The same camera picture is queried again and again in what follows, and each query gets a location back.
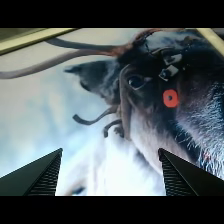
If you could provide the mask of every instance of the reindeer's eye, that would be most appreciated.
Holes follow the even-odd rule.
[[[143,78],[141,76],[131,76],[129,79],[128,79],[128,84],[129,86],[131,86],[132,89],[134,90],[138,90],[140,89],[141,87],[143,87],[146,82],[150,81],[151,78]]]

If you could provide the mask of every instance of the yellow border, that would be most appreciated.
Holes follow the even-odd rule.
[[[77,28],[48,28],[13,40],[3,41],[0,43],[0,55],[76,29]]]
[[[224,56],[224,41],[210,28],[196,28]]]

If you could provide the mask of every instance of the red circular marker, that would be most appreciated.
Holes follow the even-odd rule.
[[[163,93],[163,102],[167,107],[176,107],[178,104],[177,92],[173,89],[166,90]]]

